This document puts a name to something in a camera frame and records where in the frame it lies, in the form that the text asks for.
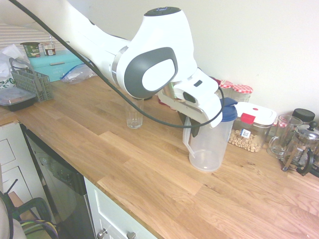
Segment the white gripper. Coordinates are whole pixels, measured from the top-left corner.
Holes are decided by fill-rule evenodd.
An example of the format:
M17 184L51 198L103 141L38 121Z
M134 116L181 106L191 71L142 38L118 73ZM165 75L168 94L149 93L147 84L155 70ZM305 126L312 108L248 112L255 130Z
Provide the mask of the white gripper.
M190 123L193 126L191 129L192 137L196 137L198 135L200 126L217 126L216 95L203 104L192 103L186 100L183 101L172 99L165 94L159 94L159 100L177 111L182 124L185 124L186 117L191 119Z

